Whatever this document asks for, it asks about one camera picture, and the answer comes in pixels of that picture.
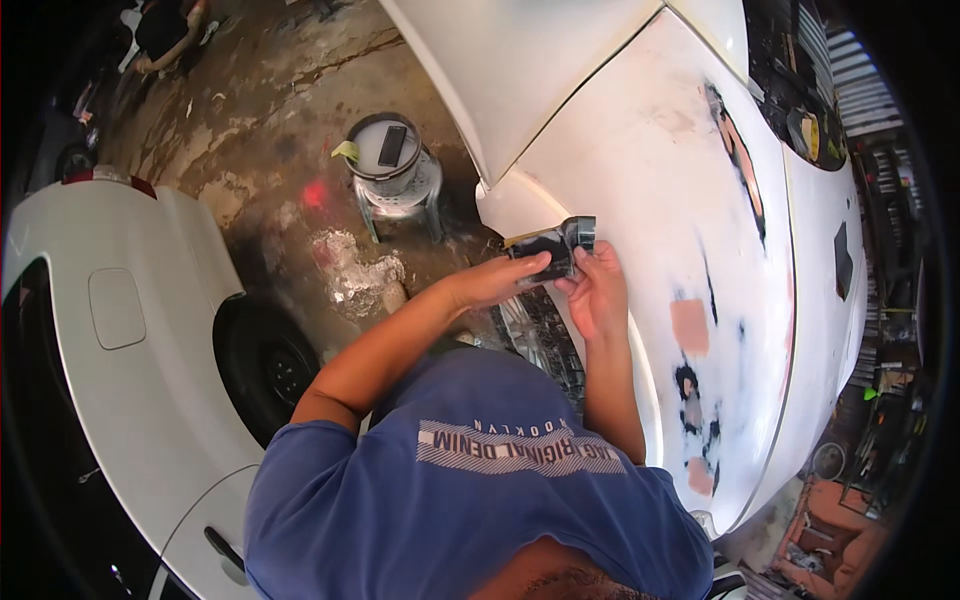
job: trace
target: hand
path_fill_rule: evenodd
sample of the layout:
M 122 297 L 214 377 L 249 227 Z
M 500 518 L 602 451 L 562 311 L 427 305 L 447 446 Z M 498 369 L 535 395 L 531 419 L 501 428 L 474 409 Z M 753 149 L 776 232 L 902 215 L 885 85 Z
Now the hand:
M 535 287 L 517 282 L 536 275 L 550 264 L 550 252 L 516 260 L 498 256 L 482 265 L 445 277 L 440 283 L 458 312 L 493 306 Z
M 579 246 L 573 251 L 580 273 L 554 281 L 566 295 L 570 317 L 587 342 L 627 334 L 627 281 L 610 242 L 599 241 L 590 256 Z

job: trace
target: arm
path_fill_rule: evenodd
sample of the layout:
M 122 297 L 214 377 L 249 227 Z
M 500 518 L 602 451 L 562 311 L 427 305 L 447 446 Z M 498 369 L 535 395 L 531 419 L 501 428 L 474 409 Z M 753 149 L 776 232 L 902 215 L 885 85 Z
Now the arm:
M 361 335 L 331 360 L 307 388 L 290 422 L 332 420 L 354 435 L 360 421 L 413 368 L 453 320 L 522 289 L 518 279 L 539 273 L 550 253 L 511 260 L 500 256 L 445 277 Z
M 634 397 L 634 360 L 627 338 L 627 282 L 613 246 L 597 242 L 594 256 L 574 251 L 579 273 L 558 279 L 570 316 L 587 342 L 584 426 L 623 450 L 639 466 L 646 441 Z

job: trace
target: tail light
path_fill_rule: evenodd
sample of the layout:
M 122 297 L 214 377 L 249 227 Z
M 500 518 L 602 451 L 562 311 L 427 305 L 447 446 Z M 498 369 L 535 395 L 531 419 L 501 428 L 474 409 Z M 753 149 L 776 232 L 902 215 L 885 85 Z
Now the tail light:
M 152 185 L 136 175 L 124 175 L 119 173 L 116 169 L 108 164 L 98 164 L 92 169 L 78 171 L 77 173 L 71 173 L 70 175 L 64 176 L 62 184 L 69 185 L 70 183 L 76 183 L 77 181 L 115 181 L 117 183 L 128 185 L 156 200 L 156 190 L 154 190 Z

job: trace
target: man in blue shirt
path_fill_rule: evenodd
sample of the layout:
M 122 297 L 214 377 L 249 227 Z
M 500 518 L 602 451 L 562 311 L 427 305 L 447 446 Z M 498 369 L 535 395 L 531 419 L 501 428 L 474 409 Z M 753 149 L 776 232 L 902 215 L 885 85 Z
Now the man in blue shirt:
M 610 244 L 556 281 L 587 344 L 584 423 L 560 387 L 480 348 L 423 358 L 465 311 L 539 273 L 500 257 L 406 302 L 317 375 L 267 448 L 247 507 L 266 598 L 704 598 L 713 553 L 669 473 L 646 468 Z M 359 423 L 396 404 L 359 442 Z

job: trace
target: blue t-shirt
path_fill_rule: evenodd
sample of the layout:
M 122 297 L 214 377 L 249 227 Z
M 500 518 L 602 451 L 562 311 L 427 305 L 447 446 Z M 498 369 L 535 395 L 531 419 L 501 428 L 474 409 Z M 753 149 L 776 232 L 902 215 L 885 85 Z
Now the blue t-shirt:
M 616 582 L 702 599 L 713 552 L 670 474 L 577 422 L 560 387 L 506 352 L 424 359 L 359 441 L 286 425 L 250 492 L 247 575 L 295 598 L 466 598 L 543 536 Z

